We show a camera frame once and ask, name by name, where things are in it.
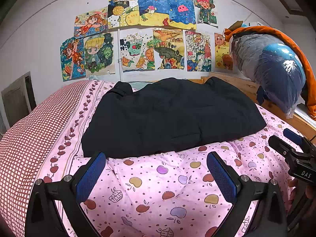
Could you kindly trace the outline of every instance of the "wooden bed frame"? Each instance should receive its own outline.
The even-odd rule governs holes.
[[[215,72],[210,72],[207,77],[201,77],[201,79],[190,79],[195,83],[204,84],[210,77],[218,77],[227,83],[232,84],[233,86],[240,89],[244,94],[246,94],[253,102],[258,104],[257,101],[257,90],[259,85],[237,77],[232,77],[224,74],[219,74]],[[280,110],[278,106],[270,101],[264,101],[261,105],[266,110],[270,111],[283,121],[287,122],[289,125],[294,127],[296,130],[301,132],[307,139],[311,140],[313,144],[316,144],[316,128],[313,127],[310,123],[305,121],[303,118],[299,117],[298,115],[294,114],[293,118],[286,118],[285,114]]]

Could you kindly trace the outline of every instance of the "cartoon girl drawing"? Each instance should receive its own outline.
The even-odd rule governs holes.
[[[101,17],[100,14],[93,14],[92,16],[90,16],[86,21],[85,21],[85,25],[81,26],[80,28],[76,29],[76,33],[75,36],[78,37],[80,35],[85,35],[90,28],[98,28],[100,27],[102,24],[104,24],[104,19]]]
[[[86,56],[86,67],[88,69],[96,69],[101,60],[98,56],[98,51],[103,47],[104,35],[97,34],[89,37],[84,44],[85,51],[91,56]]]
[[[216,17],[212,15],[211,10],[215,8],[215,5],[210,2],[210,0],[196,0],[198,6],[201,8],[200,10],[200,20],[210,24],[216,24]]]
[[[78,46],[78,41],[75,40],[73,42],[68,43],[67,47],[63,51],[67,59],[72,58],[69,79],[72,78],[72,71],[74,68],[74,64],[78,64],[78,67],[80,67],[80,63],[83,60],[83,58],[81,57],[81,54],[77,52],[77,46]]]

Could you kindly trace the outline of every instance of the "children's drawing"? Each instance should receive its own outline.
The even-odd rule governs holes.
[[[194,3],[200,8],[199,22],[218,26],[217,12],[213,0],[194,0]]]
[[[229,42],[218,33],[215,33],[215,67],[233,70],[233,59],[229,55]]]
[[[192,31],[185,32],[188,71],[211,72],[210,36]]]
[[[167,0],[138,0],[140,25],[168,26],[169,6]]]
[[[139,24],[138,0],[109,0],[109,28]]]
[[[167,0],[170,26],[183,29],[196,29],[193,0]]]
[[[107,7],[76,16],[75,38],[87,37],[107,30]]]
[[[184,43],[181,29],[154,28],[154,48],[162,58],[158,69],[184,69]]]
[[[115,73],[111,33],[97,34],[85,38],[84,52],[87,77]]]
[[[154,41],[151,35],[139,33],[120,40],[123,71],[154,70]]]
[[[63,81],[83,77],[84,69],[83,38],[69,38],[60,47],[60,60]]]

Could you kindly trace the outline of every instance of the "black jacket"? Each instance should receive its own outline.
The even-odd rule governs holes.
[[[137,92],[118,82],[102,97],[81,144],[85,157],[140,157],[231,141],[265,126],[252,100],[216,77],[203,85],[168,78]]]

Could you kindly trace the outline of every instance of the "pink quilt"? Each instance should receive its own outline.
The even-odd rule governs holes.
[[[83,157],[80,146],[81,136],[100,99],[113,86],[113,83],[103,81],[87,84],[43,164],[37,164],[36,179],[59,181],[87,163],[89,158]],[[211,151],[216,151],[239,175],[247,174],[253,181],[261,182],[276,179],[287,205],[290,196],[287,183],[291,179],[287,174],[288,166],[267,141],[274,134],[300,151],[282,134],[284,128],[297,131],[260,106],[258,108],[267,127],[254,135],[178,153],[108,159],[89,199],[81,204],[101,236],[210,237],[231,208],[207,169],[206,157]],[[128,133],[122,129],[118,134],[124,141],[124,135]],[[60,202],[57,207],[68,234],[75,237]],[[254,209],[253,202],[237,236],[244,234]],[[10,220],[5,220],[12,227]],[[23,236],[22,231],[15,231],[15,234]]]

